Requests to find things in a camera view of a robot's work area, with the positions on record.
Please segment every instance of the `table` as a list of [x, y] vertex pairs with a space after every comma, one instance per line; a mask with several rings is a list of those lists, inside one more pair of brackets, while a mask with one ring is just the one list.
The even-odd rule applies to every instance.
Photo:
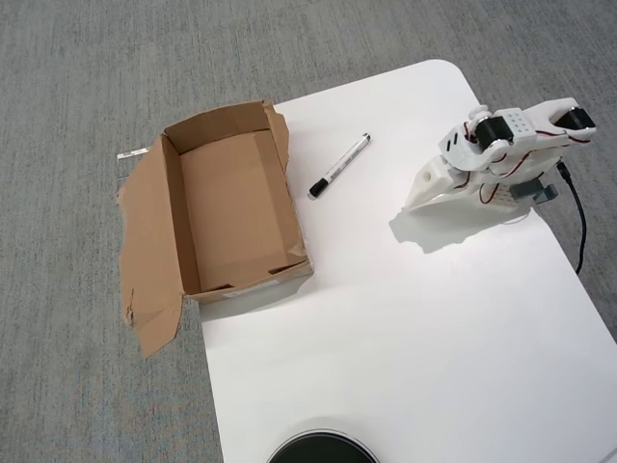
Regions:
[[[268, 310], [203, 323], [226, 463], [317, 427], [382, 463], [617, 460], [617, 346], [545, 222], [401, 213], [476, 104], [460, 70], [429, 61], [277, 106], [315, 273], [257, 296]], [[364, 132], [369, 148], [311, 201]]]

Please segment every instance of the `marker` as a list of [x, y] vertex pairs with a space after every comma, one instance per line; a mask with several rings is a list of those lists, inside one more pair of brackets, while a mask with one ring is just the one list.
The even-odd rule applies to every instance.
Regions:
[[351, 164], [351, 161], [358, 157], [358, 154], [362, 152], [370, 142], [370, 135], [365, 133], [362, 136], [362, 139], [353, 147], [351, 147], [345, 154], [342, 155], [340, 159], [334, 164], [333, 168], [328, 171], [326, 175], [321, 177], [317, 183], [311, 186], [309, 189], [310, 194], [314, 198], [319, 198], [324, 190], [332, 183], [335, 178], [337, 178], [341, 172], [345, 170], [345, 168]]

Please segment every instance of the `gray carpet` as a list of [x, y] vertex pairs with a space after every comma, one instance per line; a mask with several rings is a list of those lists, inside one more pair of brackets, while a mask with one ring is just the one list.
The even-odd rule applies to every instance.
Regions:
[[[121, 323], [115, 154], [426, 59], [494, 109], [571, 95], [595, 119], [568, 164], [581, 279], [617, 335], [615, 23], [613, 0], [0, 0], [0, 461], [221, 461], [198, 308], [147, 362]], [[549, 178], [539, 212], [576, 263]]]

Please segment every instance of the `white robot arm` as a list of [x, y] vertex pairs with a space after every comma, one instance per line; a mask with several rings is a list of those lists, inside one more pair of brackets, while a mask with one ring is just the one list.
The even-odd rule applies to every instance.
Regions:
[[544, 187], [539, 178], [565, 148], [589, 143], [594, 133], [596, 125], [573, 98], [494, 114], [479, 106], [439, 143], [442, 154], [416, 175], [405, 208], [471, 198], [508, 211], [522, 198], [551, 200], [554, 187]]

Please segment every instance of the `torn cardboard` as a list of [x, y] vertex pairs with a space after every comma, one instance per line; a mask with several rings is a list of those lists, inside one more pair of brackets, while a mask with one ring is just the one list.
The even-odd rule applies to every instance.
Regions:
[[175, 337], [183, 295], [215, 302], [311, 273], [288, 141], [271, 104], [219, 108], [165, 129], [128, 177], [122, 306], [144, 357]]

